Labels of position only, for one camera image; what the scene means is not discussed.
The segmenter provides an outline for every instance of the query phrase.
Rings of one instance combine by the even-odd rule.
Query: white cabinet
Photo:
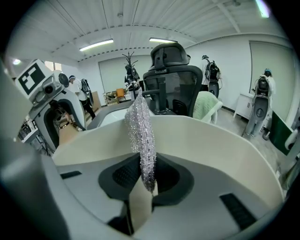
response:
[[[233,117],[238,114],[244,118],[249,119],[252,111],[253,97],[254,95],[250,93],[241,93]]]

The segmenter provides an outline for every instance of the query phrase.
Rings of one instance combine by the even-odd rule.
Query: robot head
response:
[[[16,78],[21,93],[37,107],[52,99],[64,89],[67,76],[59,70],[51,71],[37,59]]]
[[[268,69],[268,68],[266,68],[265,71],[264,71],[264,75],[267,76],[267,77],[270,77],[270,76],[272,77],[272,72],[271,72],[271,70]]]

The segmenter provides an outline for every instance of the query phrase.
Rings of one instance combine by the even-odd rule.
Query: black vent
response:
[[[140,158],[137,157],[133,161],[114,171],[112,174],[113,180],[124,188],[130,189],[135,186],[141,175]]]
[[[72,172],[66,172],[62,173],[60,176],[62,179],[72,178],[78,175],[81,175],[82,173],[80,171],[72,171]]]
[[[230,193],[222,195],[220,196],[220,199],[241,230],[246,229],[256,221],[254,216],[246,209],[246,207],[237,199],[234,194]]]

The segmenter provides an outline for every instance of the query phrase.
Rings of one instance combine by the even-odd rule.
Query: sparkly silver cloth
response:
[[[149,108],[141,90],[125,114],[125,123],[128,127],[132,151],[140,152],[141,155],[141,175],[144,186],[148,191],[153,192],[155,187],[155,142]]]

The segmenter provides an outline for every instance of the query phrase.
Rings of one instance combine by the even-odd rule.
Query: fluorescent light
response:
[[[13,64],[14,65],[18,65],[18,64],[20,64],[21,63],[21,60],[18,60],[18,59],[15,59],[14,61],[13,61]]]
[[[149,41],[150,42],[160,42],[160,43],[177,43],[177,41],[174,41],[174,40],[157,38],[157,37],[150,37]]]
[[[270,10],[267,5],[263,2],[263,0],[255,0],[259,11],[261,12],[262,17],[268,18],[270,16]]]
[[[87,47],[83,47],[83,48],[80,48],[79,50],[80,51],[85,51],[85,50],[88,50],[92,47],[97,47],[97,46],[100,46],[100,45],[104,45],[104,44],[108,44],[108,43],[113,43],[113,40],[112,39],[108,39],[108,40],[104,40],[104,41],[101,41],[101,42],[98,42],[98,43],[94,43],[92,45],[89,45]]]

